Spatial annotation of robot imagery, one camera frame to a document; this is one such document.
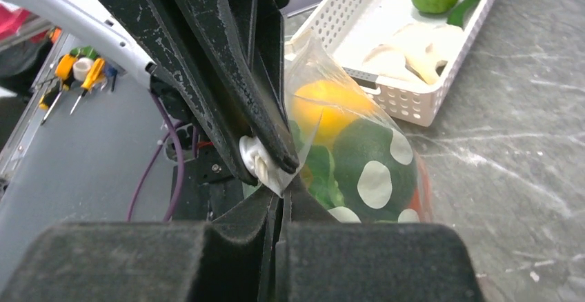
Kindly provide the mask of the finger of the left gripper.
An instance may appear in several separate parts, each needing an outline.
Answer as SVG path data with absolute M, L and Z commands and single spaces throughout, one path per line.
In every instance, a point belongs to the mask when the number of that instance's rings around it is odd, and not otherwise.
M 284 172 L 299 167 L 282 103 L 284 20 L 288 0 L 171 0 L 179 10 L 177 36 L 193 80 L 185 84 L 210 115 L 204 128 L 217 151 L 248 174 L 239 152 L 257 137 L 269 161 Z
M 100 35 L 90 35 L 89 27 L 85 27 L 84 37 L 100 53 L 134 73 L 136 80 L 145 82 L 150 89 L 159 82 L 172 86 L 206 133 L 204 126 L 210 122 L 210 115 L 197 95 L 185 87 L 193 76 L 186 66 L 186 47 L 178 40 L 179 10 L 175 4 L 171 0 L 98 1 L 128 34 L 123 39 L 115 39 L 113 28 L 100 21 L 97 25 Z M 234 174 L 233 164 L 221 157 L 235 177 L 248 184 L 256 182 L 249 171 L 248 174 Z

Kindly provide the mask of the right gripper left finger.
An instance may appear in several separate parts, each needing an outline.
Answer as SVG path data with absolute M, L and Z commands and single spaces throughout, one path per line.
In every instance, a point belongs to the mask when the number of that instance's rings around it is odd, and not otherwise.
M 213 222 L 55 225 L 1 300 L 265 301 L 280 207 L 261 188 Z

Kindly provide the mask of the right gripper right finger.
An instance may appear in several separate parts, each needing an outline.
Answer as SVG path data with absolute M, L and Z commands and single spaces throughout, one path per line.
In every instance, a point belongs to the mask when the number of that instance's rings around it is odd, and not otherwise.
M 277 301 L 483 301 L 460 236 L 436 223 L 341 223 L 300 178 L 284 191 Z

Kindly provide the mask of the green lettuce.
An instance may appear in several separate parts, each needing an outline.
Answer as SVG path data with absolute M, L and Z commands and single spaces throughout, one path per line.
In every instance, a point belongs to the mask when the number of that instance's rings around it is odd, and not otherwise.
M 312 141 L 299 174 L 308 192 L 326 210 L 335 208 L 347 210 L 344 193 L 334 177 L 335 160 L 331 150 L 318 140 L 318 135 L 311 139 L 308 132 L 302 132 L 295 120 L 290 119 L 288 124 L 297 151 L 305 150 L 309 141 Z

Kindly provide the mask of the polka dot zip bag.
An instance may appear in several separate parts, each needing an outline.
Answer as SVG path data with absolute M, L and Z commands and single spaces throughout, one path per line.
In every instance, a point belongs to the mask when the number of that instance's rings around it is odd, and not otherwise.
M 345 223 L 430 222 L 424 164 L 397 124 L 309 30 L 284 49 L 284 105 L 300 178 Z

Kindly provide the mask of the peach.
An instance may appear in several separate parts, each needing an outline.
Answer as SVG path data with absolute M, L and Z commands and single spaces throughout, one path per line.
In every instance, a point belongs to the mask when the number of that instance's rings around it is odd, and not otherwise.
M 433 221 L 430 180 L 424 161 L 418 155 L 415 156 L 415 160 L 417 166 L 417 187 L 415 188 L 409 208 L 417 212 L 421 222 L 429 223 Z

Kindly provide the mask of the green lime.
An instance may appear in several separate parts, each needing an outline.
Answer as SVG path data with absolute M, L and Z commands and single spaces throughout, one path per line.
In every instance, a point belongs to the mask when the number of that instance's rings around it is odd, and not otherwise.
M 416 160 L 406 137 L 356 119 L 337 135 L 331 152 L 347 208 L 361 222 L 398 221 L 417 187 Z

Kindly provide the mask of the yellow lemon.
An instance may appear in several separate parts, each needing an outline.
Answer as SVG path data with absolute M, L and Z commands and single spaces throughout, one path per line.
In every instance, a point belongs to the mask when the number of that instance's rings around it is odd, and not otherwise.
M 361 116 L 378 109 L 361 88 L 349 88 L 331 80 L 318 80 L 300 87 L 290 98 L 289 117 L 301 131 L 311 134 L 318 127 L 314 143 L 333 146 L 337 135 Z

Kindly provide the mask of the white mushrooms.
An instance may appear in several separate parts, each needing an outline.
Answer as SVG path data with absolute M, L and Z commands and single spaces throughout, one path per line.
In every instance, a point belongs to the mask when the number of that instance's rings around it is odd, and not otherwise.
M 457 57 L 464 39 L 460 26 L 409 23 L 373 48 L 361 68 L 379 76 L 433 85 L 439 81 L 438 70 Z

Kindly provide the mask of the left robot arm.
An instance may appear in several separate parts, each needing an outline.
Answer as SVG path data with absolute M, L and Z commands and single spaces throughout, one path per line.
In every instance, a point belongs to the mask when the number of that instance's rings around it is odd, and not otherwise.
M 290 0 L 3 0 L 92 45 L 153 92 L 171 91 L 231 173 L 275 192 L 299 158 L 284 110 Z

